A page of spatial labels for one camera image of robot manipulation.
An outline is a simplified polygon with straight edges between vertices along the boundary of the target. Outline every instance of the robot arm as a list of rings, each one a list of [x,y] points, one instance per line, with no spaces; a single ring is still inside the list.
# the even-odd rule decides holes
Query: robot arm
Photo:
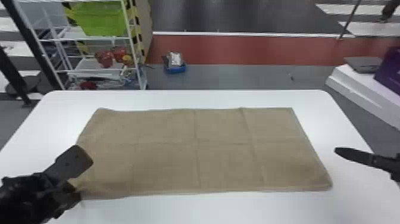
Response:
[[[42,173],[3,178],[0,223],[40,224],[59,218],[81,200],[67,180],[78,177],[91,165],[92,159],[74,145]]]

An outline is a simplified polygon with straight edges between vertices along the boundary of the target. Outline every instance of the metal shelf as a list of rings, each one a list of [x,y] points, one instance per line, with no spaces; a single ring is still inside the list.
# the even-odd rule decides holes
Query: metal shelf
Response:
[[[43,18],[36,20],[34,23],[29,21],[25,12],[21,8],[22,2],[119,2],[121,5],[121,13],[124,17],[126,36],[89,36],[86,35],[83,29],[79,26],[72,26],[65,20],[65,23],[59,24],[59,19],[55,17],[66,15],[52,15],[49,9],[42,6]],[[130,5],[134,5],[132,0],[128,0]],[[108,80],[123,81],[134,77],[140,86],[140,89],[146,89],[147,75],[140,68],[141,51],[140,46],[134,43],[134,37],[139,39],[138,32],[133,34],[132,29],[135,29],[136,20],[130,20],[128,10],[134,14],[134,8],[126,8],[125,0],[15,0],[15,7],[21,11],[21,16],[27,21],[27,26],[34,34],[35,40],[39,45],[42,55],[50,65],[54,76],[58,77],[59,73],[65,72],[68,75],[69,81],[86,77],[99,77]],[[35,31],[35,27],[45,27],[49,30],[49,35],[39,37]],[[52,57],[48,55],[46,46],[51,46],[56,52],[51,54],[57,55],[60,58],[59,65],[52,62]],[[116,46],[125,46],[128,55],[132,56],[133,64],[125,66],[123,63],[113,61],[110,68],[104,69],[94,58],[94,52],[109,51]],[[65,83],[59,82],[63,89]]]
[[[129,40],[127,36],[88,36],[80,26],[65,27],[57,38],[41,39],[41,42],[49,41],[116,41]]]
[[[100,77],[112,80],[120,80],[121,74],[123,74],[125,71],[135,69],[136,68],[127,67],[123,63],[117,63],[115,60],[110,68],[103,69],[96,59],[84,58],[78,63],[74,70],[58,70],[58,72],[67,72],[68,75],[78,78]]]

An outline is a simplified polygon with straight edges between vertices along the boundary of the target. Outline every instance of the white wire shelf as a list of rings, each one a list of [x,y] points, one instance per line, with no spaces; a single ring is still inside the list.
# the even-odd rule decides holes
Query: white wire shelf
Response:
[[[66,27],[58,35],[57,38],[40,39],[41,42],[50,41],[116,41],[129,40],[125,36],[88,36],[84,33],[80,26]]]
[[[125,71],[135,69],[134,67],[127,67],[123,63],[117,63],[115,60],[110,68],[103,69],[95,58],[84,58],[74,70],[58,70],[57,72],[67,72],[69,76],[78,78],[99,77],[120,80],[121,74]]]
[[[18,2],[119,2],[121,0],[18,0]]]

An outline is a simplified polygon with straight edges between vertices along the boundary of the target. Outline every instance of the floor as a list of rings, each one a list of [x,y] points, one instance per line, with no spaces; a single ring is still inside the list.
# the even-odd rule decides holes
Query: floor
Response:
[[[332,66],[189,65],[185,74],[148,70],[151,89],[322,89],[328,92],[375,153],[400,153],[400,131],[324,85]],[[30,113],[21,101],[0,101],[0,148]]]
[[[246,32],[328,36],[341,33],[357,0],[150,1],[157,32]],[[400,10],[378,22],[388,0],[364,0],[346,33],[400,36]]]

